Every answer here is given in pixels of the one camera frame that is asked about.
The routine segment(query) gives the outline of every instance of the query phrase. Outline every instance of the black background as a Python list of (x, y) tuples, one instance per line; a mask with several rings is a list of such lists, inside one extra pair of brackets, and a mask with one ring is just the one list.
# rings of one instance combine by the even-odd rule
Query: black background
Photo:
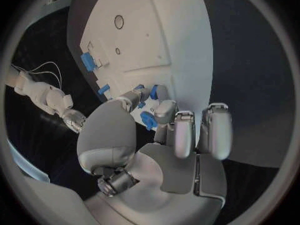
[[(8, 19), (16, 11), (21, 0), (1, 0), (1, 28), (4, 29)], [(285, 16), (290, 20), (295, 30), (300, 28), (300, 1), (299, 0), (274, 0), (278, 6), (284, 11)], [(300, 199), (299, 187), (300, 177), (297, 178), (291, 191), (284, 199), (282, 204), (273, 213), (273, 215), (265, 222), (265, 224), (281, 224), (292, 223), (297, 221), (298, 206)], [(5, 180), (0, 180), (0, 224), (33, 224), (34, 221), (28, 216), (27, 212), (19, 205), (18, 201), (13, 197), (10, 189), (7, 187)]]

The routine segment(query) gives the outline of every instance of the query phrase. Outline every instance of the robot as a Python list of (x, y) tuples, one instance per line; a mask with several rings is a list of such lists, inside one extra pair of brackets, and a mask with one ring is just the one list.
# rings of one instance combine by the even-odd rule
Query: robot
[(29, 96), (49, 114), (58, 114), (79, 133), (77, 155), (82, 169), (98, 177), (99, 193), (85, 204), (101, 223), (212, 224), (226, 202), (227, 183), (221, 160), (232, 145), (232, 119), (224, 103), (202, 112), (196, 144), (195, 114), (180, 110), (157, 85), (159, 105), (152, 143), (136, 151), (136, 125), (131, 112), (147, 100), (143, 85), (110, 99), (89, 117), (73, 110), (72, 97), (45, 82), (10, 68), (6, 84)]

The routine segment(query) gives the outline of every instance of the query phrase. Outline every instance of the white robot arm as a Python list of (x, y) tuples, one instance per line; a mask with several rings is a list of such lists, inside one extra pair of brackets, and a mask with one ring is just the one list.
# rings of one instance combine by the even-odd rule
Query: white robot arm
[(66, 95), (46, 82), (35, 82), (28, 73), (19, 72), (12, 66), (6, 77), (6, 85), (14, 88), (17, 94), (30, 97), (31, 101), (46, 113), (58, 114), (72, 131), (81, 131), (86, 117), (81, 112), (71, 109), (71, 95)]

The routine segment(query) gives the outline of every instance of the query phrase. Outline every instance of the round hole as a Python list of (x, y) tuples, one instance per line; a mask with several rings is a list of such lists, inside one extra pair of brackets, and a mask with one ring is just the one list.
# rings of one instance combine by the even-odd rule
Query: round hole
[(117, 15), (114, 18), (114, 25), (116, 27), (116, 29), (121, 29), (124, 26), (124, 19), (121, 15)]

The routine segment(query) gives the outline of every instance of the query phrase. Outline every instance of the gray rounded cover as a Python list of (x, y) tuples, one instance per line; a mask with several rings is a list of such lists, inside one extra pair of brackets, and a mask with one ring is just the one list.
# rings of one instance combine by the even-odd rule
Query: gray rounded cover
[(135, 151), (136, 124), (119, 100), (100, 105), (87, 118), (77, 141), (78, 160), (87, 173), (124, 166)]

